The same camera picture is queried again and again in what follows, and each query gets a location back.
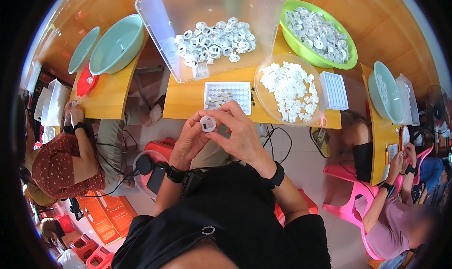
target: scissors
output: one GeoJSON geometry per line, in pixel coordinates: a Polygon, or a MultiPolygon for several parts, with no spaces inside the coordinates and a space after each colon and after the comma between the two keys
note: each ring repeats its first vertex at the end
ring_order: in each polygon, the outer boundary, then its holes
{"type": "Polygon", "coordinates": [[[315,124],[319,127],[326,127],[328,126],[328,120],[325,118],[325,114],[321,113],[320,118],[315,122],[315,124]]]}

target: red plastic tray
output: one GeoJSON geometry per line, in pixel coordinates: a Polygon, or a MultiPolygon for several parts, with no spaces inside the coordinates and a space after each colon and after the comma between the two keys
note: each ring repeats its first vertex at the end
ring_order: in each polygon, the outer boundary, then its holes
{"type": "Polygon", "coordinates": [[[96,85],[97,80],[99,80],[99,76],[93,76],[91,74],[91,72],[89,71],[89,62],[88,62],[85,68],[83,68],[83,71],[80,74],[79,81],[77,82],[77,96],[82,97],[86,95],[88,92],[90,92],[96,85]],[[89,77],[93,77],[93,81],[91,82],[91,84],[88,84],[87,81],[89,77]]]}

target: paper label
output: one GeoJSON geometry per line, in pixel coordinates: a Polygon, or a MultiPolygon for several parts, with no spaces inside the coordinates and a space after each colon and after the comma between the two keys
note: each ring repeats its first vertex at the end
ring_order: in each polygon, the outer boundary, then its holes
{"type": "Polygon", "coordinates": [[[195,80],[201,80],[210,76],[209,69],[207,69],[207,63],[199,63],[198,67],[196,69],[192,69],[192,71],[193,78],[195,80]]]}

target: foot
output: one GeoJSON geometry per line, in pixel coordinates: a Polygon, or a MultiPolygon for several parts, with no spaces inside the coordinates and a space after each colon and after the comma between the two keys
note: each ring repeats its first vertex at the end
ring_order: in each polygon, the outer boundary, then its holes
{"type": "Polygon", "coordinates": [[[155,123],[157,123],[158,120],[160,120],[163,117],[163,109],[161,108],[160,104],[156,104],[150,111],[149,111],[149,120],[143,124],[145,128],[148,128],[155,123]]]}

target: wristwatch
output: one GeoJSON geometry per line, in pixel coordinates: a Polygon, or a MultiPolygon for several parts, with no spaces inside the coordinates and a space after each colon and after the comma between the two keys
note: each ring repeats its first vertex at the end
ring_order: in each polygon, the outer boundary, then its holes
{"type": "Polygon", "coordinates": [[[170,166],[166,162],[157,162],[157,165],[161,165],[161,167],[165,168],[168,179],[175,183],[182,183],[185,174],[184,171],[178,170],[176,167],[170,166]]]}
{"type": "Polygon", "coordinates": [[[389,198],[392,195],[392,193],[394,193],[394,190],[396,189],[396,186],[390,185],[387,182],[383,183],[383,187],[388,190],[388,195],[386,198],[389,198]]]}
{"type": "Polygon", "coordinates": [[[78,122],[77,125],[74,126],[74,132],[76,132],[76,129],[78,128],[83,128],[83,130],[85,130],[86,132],[86,125],[82,122],[78,122]]]}
{"type": "Polygon", "coordinates": [[[408,164],[408,166],[406,167],[405,174],[408,174],[408,173],[416,174],[416,168],[413,168],[413,166],[411,166],[411,164],[408,164]]]}
{"type": "Polygon", "coordinates": [[[271,179],[264,179],[264,181],[268,184],[271,189],[274,189],[275,186],[280,186],[281,182],[284,180],[284,168],[275,161],[276,164],[276,172],[275,175],[271,179]]]}

